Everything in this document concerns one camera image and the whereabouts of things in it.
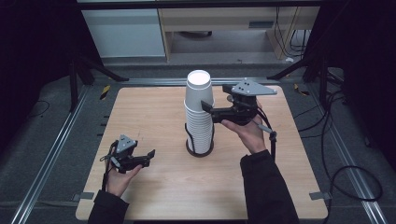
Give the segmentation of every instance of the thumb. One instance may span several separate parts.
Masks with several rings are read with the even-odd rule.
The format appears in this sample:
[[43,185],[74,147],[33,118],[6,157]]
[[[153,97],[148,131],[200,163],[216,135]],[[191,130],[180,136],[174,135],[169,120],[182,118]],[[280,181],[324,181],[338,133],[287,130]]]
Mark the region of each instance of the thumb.
[[139,171],[143,168],[142,165],[137,165],[133,170],[131,170],[130,172],[127,173],[129,178],[132,178],[134,176],[137,175],[137,173],[139,173]]

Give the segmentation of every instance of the wooden tabletop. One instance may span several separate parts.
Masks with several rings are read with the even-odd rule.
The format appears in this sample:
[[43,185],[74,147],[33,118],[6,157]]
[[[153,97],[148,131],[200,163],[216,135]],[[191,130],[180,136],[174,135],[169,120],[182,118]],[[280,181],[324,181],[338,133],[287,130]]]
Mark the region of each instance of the wooden tabletop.
[[[297,132],[282,89],[277,95],[258,96],[277,132],[276,164],[284,176],[299,218],[325,218],[322,200],[311,201],[318,183]],[[215,107],[229,107],[227,94],[213,87]],[[149,167],[134,177],[122,199],[130,203],[125,219],[247,219],[239,162],[248,154],[235,133],[215,124],[214,149],[196,158],[186,149],[185,87],[121,89],[94,159],[84,192],[101,188],[105,165],[99,159],[121,134],[138,140],[134,156],[156,149]],[[93,200],[82,199],[78,219],[88,219]]]

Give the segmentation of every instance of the wire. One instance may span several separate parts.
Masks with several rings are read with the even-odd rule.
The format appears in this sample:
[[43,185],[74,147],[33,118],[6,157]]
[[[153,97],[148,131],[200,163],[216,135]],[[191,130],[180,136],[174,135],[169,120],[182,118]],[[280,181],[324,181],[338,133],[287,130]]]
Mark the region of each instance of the wire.
[[[333,97],[334,97],[335,94],[338,93],[338,92],[335,92],[334,94],[332,94],[332,95],[329,97],[328,102],[330,102],[330,104],[328,104],[328,105],[326,106],[327,116],[326,116],[325,122],[324,122],[323,127],[322,127],[321,138],[320,138],[320,153],[321,153],[322,165],[323,165],[323,168],[324,168],[324,170],[325,170],[326,176],[327,176],[327,177],[329,178],[329,180],[330,180],[330,190],[329,190],[329,192],[330,192],[330,194],[332,194],[333,189],[336,188],[336,189],[338,189],[342,194],[346,195],[346,196],[349,197],[349,198],[355,199],[355,200],[364,201],[364,202],[375,202],[375,201],[378,201],[378,200],[382,197],[382,195],[383,195],[382,185],[381,185],[380,181],[379,181],[371,172],[369,172],[368,170],[366,170],[366,169],[364,169],[364,168],[362,168],[362,167],[356,166],[356,165],[347,165],[347,166],[342,166],[342,167],[340,167],[333,175],[330,175],[329,170],[328,170],[328,168],[327,168],[326,161],[325,161],[325,157],[324,157],[324,135],[325,135],[326,126],[328,126],[327,123],[328,123],[328,121],[329,121],[329,118],[332,117],[331,109],[332,109],[332,103],[334,102]],[[344,190],[344,189],[342,189],[340,186],[336,185],[336,184],[335,184],[335,179],[336,179],[336,177],[337,177],[342,171],[344,171],[344,170],[346,170],[346,169],[358,169],[358,170],[361,170],[361,171],[363,171],[364,173],[366,173],[368,176],[370,176],[370,177],[375,181],[375,183],[378,185],[378,188],[379,188],[378,194],[377,194],[374,198],[362,198],[362,197],[355,196],[355,195],[353,195],[353,194],[351,194],[351,193],[348,193],[346,190]],[[332,199],[329,200],[329,204],[328,204],[328,215],[327,215],[326,218],[323,220],[323,223],[327,223],[327,221],[329,220],[331,211],[332,211]]]
[[[338,93],[340,93],[340,92],[341,92],[341,91],[336,91],[336,92],[333,93],[333,95],[335,96],[336,94],[338,94]],[[334,99],[331,97],[331,98],[329,98],[329,99],[327,100],[325,106],[326,106],[326,107],[330,107],[331,104],[332,104],[334,101],[337,101],[337,100],[342,99],[342,98],[344,98],[344,97],[340,97],[340,98],[337,98],[337,99],[334,100]],[[298,132],[301,133],[301,132],[310,130],[310,129],[312,129],[312,128],[315,128],[316,126],[318,126],[318,125],[326,118],[326,116],[328,115],[328,113],[329,113],[329,110],[326,110],[325,113],[323,114],[323,116],[320,118],[320,120],[318,120],[316,123],[312,124],[311,126],[308,126],[308,127],[306,127],[306,128],[303,128],[303,129],[298,130]]]
[[[262,118],[262,120],[264,120],[265,124],[267,125],[267,127],[272,130],[271,124],[268,121],[267,115],[265,115],[264,111],[257,107],[257,112],[260,115],[260,117]],[[270,133],[270,137],[269,137],[270,141],[271,141],[271,156],[273,158],[273,160],[275,161],[276,158],[276,132],[274,130],[272,130],[272,132]]]
[[[330,123],[329,128],[324,133],[327,133],[331,128],[332,128],[332,122]],[[301,138],[303,139],[303,138],[321,137],[324,133],[317,134],[317,135],[302,136]]]
[[309,111],[311,111],[311,110],[317,108],[318,106],[319,106],[319,105],[315,105],[314,107],[312,107],[312,108],[310,108],[310,109],[308,109],[308,110],[305,110],[304,112],[302,112],[302,113],[300,113],[300,114],[294,116],[293,118],[294,118],[294,119],[297,119],[297,118],[300,117],[301,115],[308,113]]
[[302,45],[293,45],[293,44],[291,44],[291,42],[292,42],[294,36],[296,36],[297,43],[300,42],[300,41],[298,40],[298,36],[297,36],[298,32],[299,32],[298,30],[294,30],[294,31],[293,31],[293,34],[291,35],[291,39],[290,39],[289,45],[290,45],[290,48],[291,48],[292,50],[294,50],[294,51],[304,52],[304,48],[305,48],[305,37],[304,37],[304,41],[303,41],[303,44],[302,44]]
[[103,174],[103,181],[102,181],[102,190],[103,191],[106,191],[108,173],[110,173],[110,171],[114,168],[114,166],[113,166],[110,169],[108,169],[108,167],[110,166],[110,158],[112,157],[113,147],[116,147],[118,145],[118,143],[119,143],[119,140],[116,140],[113,144],[111,144],[110,149],[108,150],[108,154],[100,159],[100,161],[106,160],[106,170],[105,170],[105,173]]
[[[280,31],[280,26],[279,26],[279,22],[278,21],[279,21],[279,7],[276,7],[276,22],[275,22],[275,26],[274,26],[274,36],[275,36],[277,44],[280,46],[280,48],[282,50],[282,53],[285,54],[287,57],[299,57],[299,56],[302,56],[302,54],[295,55],[295,54],[288,53],[288,51],[286,50],[285,41],[283,40],[282,32]],[[276,27],[277,27],[277,30],[279,31],[280,38],[281,38],[282,41],[279,41],[279,39],[276,36]]]

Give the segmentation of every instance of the hand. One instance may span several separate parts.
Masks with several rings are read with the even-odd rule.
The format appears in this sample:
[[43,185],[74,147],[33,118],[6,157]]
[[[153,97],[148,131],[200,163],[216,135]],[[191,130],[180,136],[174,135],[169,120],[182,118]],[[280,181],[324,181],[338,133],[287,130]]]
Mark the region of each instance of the hand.
[[[254,118],[256,123],[262,123],[262,118],[259,115],[256,115]],[[224,125],[229,130],[238,134],[239,138],[242,140],[242,143],[247,147],[251,154],[264,151],[267,149],[264,142],[264,136],[262,130],[257,126],[257,124],[251,121],[245,126],[239,126],[227,119],[221,121],[221,124]]]
[[108,172],[106,184],[107,192],[120,197],[126,188],[128,188],[132,178],[137,175],[142,168],[142,165],[137,165],[133,170],[128,171],[126,174],[121,174],[117,172],[110,163],[110,172]]

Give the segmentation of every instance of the metal frame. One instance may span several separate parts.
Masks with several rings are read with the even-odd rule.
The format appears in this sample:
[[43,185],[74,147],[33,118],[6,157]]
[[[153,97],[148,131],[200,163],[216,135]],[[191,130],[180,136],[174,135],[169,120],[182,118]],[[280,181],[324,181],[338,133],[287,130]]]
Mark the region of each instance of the metal frame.
[[[212,77],[210,81],[213,86],[222,84],[238,84],[244,77]],[[261,84],[277,84],[279,81],[268,80],[266,77],[248,77],[247,79]],[[186,78],[131,78],[129,81],[120,82],[121,85],[131,86],[185,86]]]
[[[317,92],[315,88],[313,87],[312,84],[308,85],[308,88],[310,92]],[[317,105],[320,104],[319,98],[313,94],[313,98]],[[324,111],[322,107],[319,107],[320,113],[323,115]],[[335,144],[335,149],[337,150],[337,153],[341,159],[341,162],[347,166],[347,165],[354,165],[356,166],[357,163],[353,159],[353,157],[350,155],[349,150],[347,149],[346,144],[344,143],[343,138],[341,137],[341,134],[338,132],[337,128],[335,125],[329,125],[330,128],[330,137],[332,139],[332,142]],[[354,189],[356,190],[356,193],[358,194],[359,197],[361,198],[374,198],[374,194],[370,189],[370,186],[368,185],[367,181],[362,175],[362,172],[360,170],[351,170],[348,169],[346,170],[346,173],[349,177],[349,180],[351,181]],[[376,223],[376,224],[387,224],[388,221],[385,218],[381,208],[379,207],[378,202],[361,202],[363,205],[364,210],[367,213],[368,218],[370,219],[371,223]]]
[[59,132],[58,136],[54,144],[52,145],[47,158],[44,160],[41,165],[40,170],[38,171],[37,176],[35,177],[35,181],[32,186],[29,188],[28,192],[24,196],[21,204],[18,206],[14,217],[11,220],[11,223],[25,223],[27,218],[35,206],[38,196],[40,195],[41,190],[44,188],[45,183],[47,182],[48,177],[50,176],[50,172],[59,157],[59,154],[62,151],[64,146],[64,142],[69,135],[76,118],[82,108],[82,105],[85,102],[86,95],[90,90],[90,86],[83,86],[81,94],[79,96],[79,102],[77,104],[76,109],[73,112],[70,112],[67,116],[66,121],[64,122],[64,126]]

